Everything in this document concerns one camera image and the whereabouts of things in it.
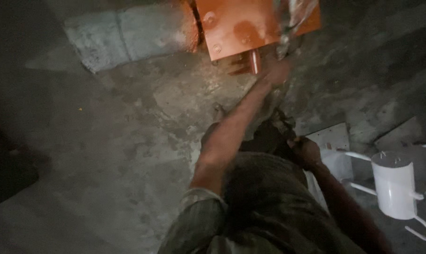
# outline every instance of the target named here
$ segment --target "sleeve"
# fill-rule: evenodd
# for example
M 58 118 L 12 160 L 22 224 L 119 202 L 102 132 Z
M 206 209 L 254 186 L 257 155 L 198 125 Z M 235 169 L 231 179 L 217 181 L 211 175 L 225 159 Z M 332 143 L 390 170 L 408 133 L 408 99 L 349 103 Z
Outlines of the sleeve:
M 188 190 L 181 201 L 181 213 L 172 223 L 158 254 L 195 253 L 207 248 L 221 234 L 227 205 L 204 188 Z

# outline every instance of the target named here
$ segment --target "concrete floor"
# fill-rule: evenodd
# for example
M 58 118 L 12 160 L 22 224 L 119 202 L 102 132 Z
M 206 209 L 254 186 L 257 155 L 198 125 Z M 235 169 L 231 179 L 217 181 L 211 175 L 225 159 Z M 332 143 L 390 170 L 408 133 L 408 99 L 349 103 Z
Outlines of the concrete floor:
M 0 1 L 0 128 L 47 158 L 36 162 L 40 180 L 0 205 L 0 253 L 155 253 L 211 123 L 206 112 L 216 101 L 233 107 L 255 78 L 228 76 L 203 51 L 93 75 L 60 25 L 77 3 Z M 347 122 L 351 148 L 371 154 L 376 137 L 413 115 L 426 132 L 426 0 L 339 5 L 321 3 L 323 28 L 297 51 L 281 104 L 297 133 Z M 354 174 L 371 177 L 365 167 Z M 397 253 L 426 253 L 375 199 L 359 201 Z M 426 200 L 418 209 L 426 220 Z

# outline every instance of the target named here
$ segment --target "person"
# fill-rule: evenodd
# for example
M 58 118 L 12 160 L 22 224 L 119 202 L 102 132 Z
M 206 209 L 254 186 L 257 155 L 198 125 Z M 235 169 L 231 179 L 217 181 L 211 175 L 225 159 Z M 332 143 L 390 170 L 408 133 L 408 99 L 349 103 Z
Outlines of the person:
M 279 61 L 209 128 L 182 212 L 159 254 L 391 253 L 370 216 L 321 162 L 315 142 L 284 140 L 274 128 L 243 142 L 265 97 L 288 73 L 289 63 Z M 307 190 L 302 169 L 315 176 L 330 215 Z

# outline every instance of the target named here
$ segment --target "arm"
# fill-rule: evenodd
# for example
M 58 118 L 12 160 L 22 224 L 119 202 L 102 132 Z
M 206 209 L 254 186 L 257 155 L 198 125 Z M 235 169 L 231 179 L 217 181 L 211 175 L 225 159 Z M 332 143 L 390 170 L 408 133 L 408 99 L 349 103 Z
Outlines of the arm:
M 220 194 L 224 170 L 235 158 L 247 126 L 271 92 L 272 85 L 281 84 L 287 78 L 288 69 L 286 61 L 278 62 L 263 78 L 257 80 L 238 105 L 219 123 L 200 153 L 190 188 L 206 188 Z
M 393 253 L 372 218 L 347 193 L 321 162 L 317 144 L 303 138 L 293 148 L 305 170 L 315 176 L 339 228 L 367 253 Z

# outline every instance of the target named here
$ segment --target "bolt head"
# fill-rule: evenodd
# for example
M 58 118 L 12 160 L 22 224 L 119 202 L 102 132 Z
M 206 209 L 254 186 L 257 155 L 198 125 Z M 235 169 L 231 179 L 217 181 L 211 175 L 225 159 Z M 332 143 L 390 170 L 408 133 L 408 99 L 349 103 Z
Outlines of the bolt head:
M 219 53 L 219 52 L 221 52 L 221 46 L 220 46 L 220 45 L 218 45 L 218 44 L 216 44 L 216 45 L 214 45 L 214 46 L 213 46 L 213 50 L 214 50 L 216 53 Z

